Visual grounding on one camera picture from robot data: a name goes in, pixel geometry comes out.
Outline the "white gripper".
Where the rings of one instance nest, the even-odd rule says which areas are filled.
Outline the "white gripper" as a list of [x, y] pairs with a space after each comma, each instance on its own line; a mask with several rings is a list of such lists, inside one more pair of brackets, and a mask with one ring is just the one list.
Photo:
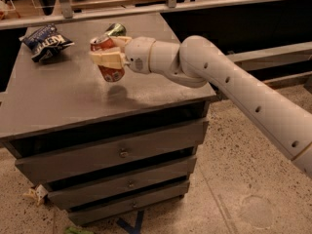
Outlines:
[[[126, 55], [128, 67], [131, 71], [141, 74], [149, 74], [149, 57], [153, 44], [156, 42], [154, 38], [138, 37], [132, 38], [128, 36], [111, 36], [116, 47]], [[91, 60], [100, 66], [111, 69], [122, 69], [126, 58], [120, 52], [90, 52]]]

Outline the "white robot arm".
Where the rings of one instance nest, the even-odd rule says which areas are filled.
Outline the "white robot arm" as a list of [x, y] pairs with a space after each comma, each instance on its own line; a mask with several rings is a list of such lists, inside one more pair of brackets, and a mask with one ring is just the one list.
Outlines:
[[160, 74], [189, 87], [217, 86], [298, 169], [312, 177], [312, 114], [236, 65], [212, 42], [190, 36], [182, 43], [149, 37], [102, 35], [90, 41], [90, 58], [109, 82], [128, 67]]

